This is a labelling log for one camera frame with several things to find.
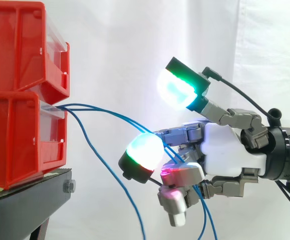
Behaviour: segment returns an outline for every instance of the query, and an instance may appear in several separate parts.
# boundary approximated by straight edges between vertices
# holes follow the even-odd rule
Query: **white fabric backdrop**
[[[290,127],[289,1],[244,0],[240,6],[238,0],[43,2],[71,46],[66,103],[110,109],[152,130],[176,127],[197,117],[187,110],[175,112],[156,91],[160,70],[176,56],[196,71],[214,68],[265,109],[280,108],[286,116],[283,123]],[[212,82],[208,97],[224,108],[251,108],[218,82]],[[121,176],[117,162],[138,132],[105,113],[79,115],[91,141]],[[72,117],[67,159],[76,192],[50,218],[46,239],[141,239],[134,209]],[[154,177],[159,179],[159,171]],[[155,185],[121,179],[142,214],[147,239],[198,237],[203,225],[200,203],[189,209],[184,227],[173,228],[159,206]],[[273,182],[247,185],[244,198],[217,196],[207,204],[221,240],[290,239],[290,206]],[[209,223],[203,239],[213,239]]]

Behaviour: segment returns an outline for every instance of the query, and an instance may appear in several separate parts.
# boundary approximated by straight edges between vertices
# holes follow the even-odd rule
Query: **black metal stand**
[[[71,169],[0,192],[0,240],[44,240],[49,217],[70,199]]]
[[[30,235],[29,240],[45,240],[49,218],[35,229]]]

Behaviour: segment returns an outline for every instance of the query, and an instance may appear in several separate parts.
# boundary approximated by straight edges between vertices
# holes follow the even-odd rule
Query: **green light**
[[[153,171],[163,158],[164,145],[158,136],[145,132],[128,145],[126,152],[135,162]]]
[[[193,86],[166,69],[159,76],[158,91],[162,99],[175,109],[184,109],[197,97]]]

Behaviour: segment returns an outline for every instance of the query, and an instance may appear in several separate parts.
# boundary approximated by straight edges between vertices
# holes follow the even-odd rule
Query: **red storage bin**
[[[66,163],[67,113],[33,92],[0,92],[0,188]]]
[[[0,1],[0,91],[31,91],[57,103],[69,97],[69,45],[41,2]]]

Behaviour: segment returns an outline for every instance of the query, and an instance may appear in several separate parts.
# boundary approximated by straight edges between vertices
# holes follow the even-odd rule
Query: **blue wire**
[[[116,117],[118,117],[118,118],[121,119],[121,117],[118,116],[117,114],[114,114],[113,112],[110,112],[110,111],[108,111],[108,110],[104,110],[104,109],[92,109],[92,108],[89,108],[89,109],[85,109],[85,108],[81,108],[81,109],[77,109],[77,108],[67,108],[67,109],[69,109],[69,110],[71,110],[71,111],[95,111],[95,112],[105,112],[105,113],[112,114],[112,115],[114,115],[114,116],[116,116]],[[134,124],[134,123],[132,123],[132,122],[130,122],[130,121],[127,121],[127,122],[128,122],[129,124],[133,125],[135,128],[137,128],[140,132],[142,132],[142,133],[145,132],[143,129],[139,128],[136,124]]]
[[[205,202],[205,200],[204,200],[204,198],[203,198],[203,196],[202,196],[202,194],[201,194],[199,188],[198,188],[197,186],[193,186],[193,188],[194,188],[194,190],[196,191],[196,193],[198,194],[198,196],[199,196],[199,198],[200,198],[200,200],[201,200],[202,205],[204,206],[204,208],[205,208],[206,211],[207,211],[207,214],[208,214],[208,217],[209,217],[209,220],[210,220],[210,223],[211,223],[211,227],[213,228],[213,232],[214,232],[215,240],[218,240],[218,238],[217,238],[217,233],[216,233],[216,229],[215,229],[215,225],[214,225],[214,221],[213,221],[213,218],[211,217],[211,214],[210,214],[210,211],[209,211],[209,209],[208,209],[208,207],[207,207],[207,205],[206,205],[206,202]]]
[[[96,154],[96,156],[99,158],[99,160],[105,165],[105,167],[110,171],[110,173],[113,175],[113,177],[117,180],[117,182],[120,184],[120,186],[124,189],[127,197],[129,198],[131,204],[133,205],[136,213],[137,213],[137,216],[138,216],[138,219],[139,219],[139,223],[140,223],[140,226],[141,226],[141,231],[142,231],[142,234],[143,234],[143,239],[146,240],[146,235],[145,235],[145,228],[144,228],[144,224],[143,224],[143,221],[141,219],[141,216],[140,216],[140,213],[138,211],[138,208],[133,200],[133,198],[131,197],[131,195],[129,194],[127,188],[125,187],[124,183],[119,179],[119,177],[116,175],[116,173],[111,169],[111,167],[108,165],[108,163],[102,158],[102,156],[98,153],[98,151],[95,149],[95,147],[91,144],[89,138],[88,138],[88,135],[87,135],[87,132],[84,128],[84,125],[83,123],[80,121],[79,117],[73,113],[73,111],[69,110],[69,109],[66,109],[66,108],[63,108],[65,109],[66,111],[68,111],[70,114],[73,115],[73,117],[77,120],[78,124],[80,125],[80,128],[81,130],[83,131],[84,133],[84,136],[86,138],[86,141],[88,143],[88,145],[90,146],[90,148],[94,151],[94,153]]]
[[[152,131],[150,131],[148,128],[146,128],[144,125],[138,123],[137,121],[127,117],[127,116],[124,116],[122,114],[119,114],[119,113],[116,113],[114,111],[109,111],[109,110],[105,110],[103,108],[100,108],[100,107],[97,107],[97,106],[93,106],[93,105],[88,105],[88,104],[83,104],[83,103],[69,103],[69,104],[64,104],[64,105],[60,105],[58,106],[58,108],[63,108],[63,107],[70,107],[70,106],[78,106],[78,107],[86,107],[86,108],[90,108],[90,109],[93,109],[93,110],[90,110],[90,109],[72,109],[72,110],[75,110],[75,111],[100,111],[100,112],[105,112],[105,113],[109,113],[109,114],[112,114],[120,119],[123,119],[124,121],[130,123],[134,123],[134,124],[137,124],[138,126],[140,126],[141,128],[143,128],[145,131],[149,132],[149,133],[153,133]],[[168,148],[182,163],[184,163],[185,161],[167,144],[164,144],[164,146],[166,148]]]
[[[206,225],[207,225],[206,209],[204,208],[204,205],[202,204],[202,202],[201,202],[201,205],[203,206],[203,210],[204,210],[204,226],[203,226],[203,229],[201,230],[201,233],[200,233],[200,235],[198,237],[198,240],[200,240],[203,237],[203,235],[205,233],[205,228],[206,228]]]
[[[175,164],[177,164],[177,161],[173,158],[173,156],[171,156],[171,154],[167,151],[167,149],[165,149],[166,154],[170,157],[170,159],[172,161],[174,161]]]
[[[67,109],[65,107],[68,107],[68,106],[79,106],[79,107],[87,107],[87,108],[90,108],[90,109]],[[64,110],[70,110],[72,114],[74,114],[72,111],[99,111],[99,112],[106,112],[106,113],[109,113],[109,114],[112,114],[118,118],[121,118],[122,120],[128,122],[129,124],[133,125],[135,128],[137,128],[138,130],[140,130],[142,133],[144,132],[143,130],[141,130],[140,128],[138,128],[136,125],[140,126],[141,128],[143,128],[145,131],[149,132],[149,133],[152,133],[149,129],[147,129],[146,127],[144,127],[143,125],[141,125],[140,123],[138,123],[137,121],[129,118],[129,117],[126,117],[124,115],[121,115],[119,113],[116,113],[116,112],[113,112],[113,111],[109,111],[109,110],[105,110],[105,109],[102,109],[100,107],[96,107],[96,106],[92,106],[92,105],[88,105],[88,104],[82,104],[82,103],[69,103],[69,104],[64,104],[64,105],[61,105],[61,106],[58,106],[58,108],[61,108],[61,109],[64,109]],[[164,143],[164,146],[166,148],[168,148],[182,163],[184,163],[185,161],[167,144]],[[170,155],[170,153],[168,151],[166,151],[165,149],[165,152],[167,153],[167,155],[175,162],[176,160]],[[203,199],[202,197],[202,194],[200,192],[200,190],[198,189],[198,187],[196,186],[193,186],[194,190],[196,191],[197,195],[199,196],[199,198],[201,199],[201,202],[202,202],[202,206],[203,206],[203,209],[204,209],[204,226],[203,226],[203,230],[198,238],[201,239],[202,235],[204,234],[204,231],[205,231],[205,228],[206,228],[206,211],[208,213],[208,217],[210,219],[210,222],[211,222],[211,225],[212,225],[212,228],[213,228],[213,232],[214,232],[214,236],[215,236],[215,240],[218,240],[217,239],[217,234],[216,234],[216,229],[215,229],[215,226],[214,226],[214,222],[212,220],[212,217],[211,217],[211,214],[210,214],[210,211],[205,203],[205,200]]]

